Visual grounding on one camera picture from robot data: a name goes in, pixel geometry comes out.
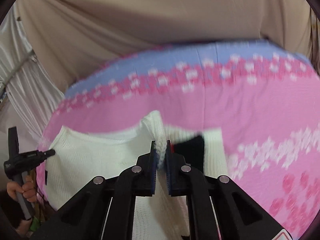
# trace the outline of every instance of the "silver rivet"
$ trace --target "silver rivet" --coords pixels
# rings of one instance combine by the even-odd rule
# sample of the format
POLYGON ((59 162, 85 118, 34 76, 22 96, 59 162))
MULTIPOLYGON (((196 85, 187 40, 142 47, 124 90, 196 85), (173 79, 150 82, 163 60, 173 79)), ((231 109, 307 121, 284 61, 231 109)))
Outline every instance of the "silver rivet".
POLYGON ((140 166, 133 166, 131 170, 134 173, 139 173, 142 170, 142 168, 140 166))
POLYGON ((189 171, 191 171, 191 167, 188 166, 188 165, 183 165, 183 166, 181 167, 181 170, 184 171, 184 172, 189 172, 189 171))
POLYGON ((228 176, 225 176, 225 175, 221 176, 221 177, 219 178, 219 180, 220 180, 222 183, 228 183, 228 182, 230 181, 229 177, 228 177, 228 176))
POLYGON ((103 177, 95 177, 93 179, 94 184, 101 184, 103 182, 103 177))

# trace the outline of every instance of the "red and white sticker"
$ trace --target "red and white sticker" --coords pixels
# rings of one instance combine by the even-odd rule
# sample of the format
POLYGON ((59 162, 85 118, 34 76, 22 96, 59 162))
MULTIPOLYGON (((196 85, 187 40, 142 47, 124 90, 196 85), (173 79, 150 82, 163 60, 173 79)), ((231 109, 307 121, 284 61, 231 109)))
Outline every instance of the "red and white sticker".
POLYGON ((292 238, 285 229, 282 229, 272 240, 292 240, 292 238))

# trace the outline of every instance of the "knit sweater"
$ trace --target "knit sweater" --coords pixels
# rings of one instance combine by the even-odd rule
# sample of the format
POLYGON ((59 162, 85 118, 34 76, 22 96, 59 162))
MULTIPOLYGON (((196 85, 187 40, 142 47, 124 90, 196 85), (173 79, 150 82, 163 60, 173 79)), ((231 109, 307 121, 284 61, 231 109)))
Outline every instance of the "knit sweater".
MULTIPOLYGON (((46 191, 50 204, 59 209, 93 177, 118 176, 136 164, 138 156, 150 152, 156 141, 159 164, 156 192, 153 197, 137 197, 132 239, 181 240, 189 235, 185 197, 168 195, 162 163, 166 140, 178 143, 199 133, 164 126, 160 113, 153 111, 136 126, 108 134, 82 134, 62 127, 51 148, 56 155, 46 163, 46 191)), ((220 129, 202 132, 205 141, 204 174, 217 177, 227 174, 220 129)))

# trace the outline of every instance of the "green object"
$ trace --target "green object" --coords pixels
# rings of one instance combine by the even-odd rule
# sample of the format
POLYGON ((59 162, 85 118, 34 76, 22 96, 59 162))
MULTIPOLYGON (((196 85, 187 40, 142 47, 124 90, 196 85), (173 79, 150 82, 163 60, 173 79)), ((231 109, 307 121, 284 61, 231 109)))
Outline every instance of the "green object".
POLYGON ((30 228, 29 228, 29 231, 31 231, 31 232, 36 232, 37 229, 38 229, 40 226, 41 226, 41 223, 40 223, 39 219, 36 218, 36 217, 34 217, 34 218, 32 219, 32 223, 31 223, 31 226, 30 226, 30 228))

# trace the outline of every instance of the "person's arm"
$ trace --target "person's arm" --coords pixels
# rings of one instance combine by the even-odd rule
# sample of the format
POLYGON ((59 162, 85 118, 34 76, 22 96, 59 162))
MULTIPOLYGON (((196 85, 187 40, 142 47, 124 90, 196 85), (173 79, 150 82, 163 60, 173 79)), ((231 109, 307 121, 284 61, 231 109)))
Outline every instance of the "person's arm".
POLYGON ((16 192, 19 192, 25 197, 29 202, 37 202, 36 190, 34 188, 32 178, 26 176, 26 183, 21 187, 17 182, 10 181, 7 184, 8 195, 18 201, 16 192))

